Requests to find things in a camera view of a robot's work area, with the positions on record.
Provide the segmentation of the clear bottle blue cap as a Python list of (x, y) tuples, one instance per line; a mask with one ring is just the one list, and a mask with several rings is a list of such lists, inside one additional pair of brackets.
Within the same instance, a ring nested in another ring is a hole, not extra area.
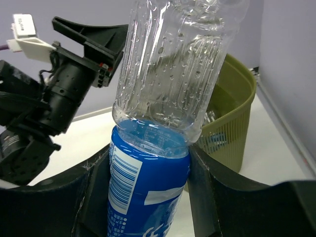
[(112, 108), (108, 236), (167, 235), (247, 0), (138, 0)]

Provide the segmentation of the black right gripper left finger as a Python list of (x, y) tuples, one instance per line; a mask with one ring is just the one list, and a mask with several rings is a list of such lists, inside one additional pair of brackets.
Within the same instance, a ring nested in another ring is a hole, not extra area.
[(105, 237), (109, 146), (34, 186), (0, 191), (2, 237)]

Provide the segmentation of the green plastic waste bin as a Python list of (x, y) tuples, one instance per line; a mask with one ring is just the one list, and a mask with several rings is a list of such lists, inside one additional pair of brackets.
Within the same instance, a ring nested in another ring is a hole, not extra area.
[(235, 172), (241, 170), (255, 94), (253, 74), (228, 54), (204, 115), (197, 145)]

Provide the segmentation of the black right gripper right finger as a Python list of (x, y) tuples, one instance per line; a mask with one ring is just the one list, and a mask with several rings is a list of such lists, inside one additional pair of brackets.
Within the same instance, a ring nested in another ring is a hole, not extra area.
[(266, 185), (246, 178), (191, 145), (188, 188), (197, 237), (313, 237), (316, 183)]

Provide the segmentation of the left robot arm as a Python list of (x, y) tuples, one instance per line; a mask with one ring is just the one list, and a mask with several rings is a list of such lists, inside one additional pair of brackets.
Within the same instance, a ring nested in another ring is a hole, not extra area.
[(91, 87), (107, 87), (123, 57), (127, 25), (89, 26), (60, 17), (55, 31), (83, 46), (83, 56), (38, 37), (30, 14), (14, 14), (12, 52), (46, 62), (35, 80), (12, 64), (0, 62), (0, 178), (17, 186), (29, 184), (60, 150), (53, 136), (65, 133)]

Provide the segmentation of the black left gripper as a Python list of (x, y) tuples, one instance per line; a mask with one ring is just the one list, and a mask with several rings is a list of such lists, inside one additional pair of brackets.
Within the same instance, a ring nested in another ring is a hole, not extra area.
[(44, 133), (56, 136), (67, 131), (91, 86), (109, 86), (123, 57), (128, 25), (89, 26), (54, 17), (52, 26), (84, 48), (84, 57), (60, 46), (51, 52), (57, 69), (43, 95), (49, 108), (39, 109), (39, 123)]

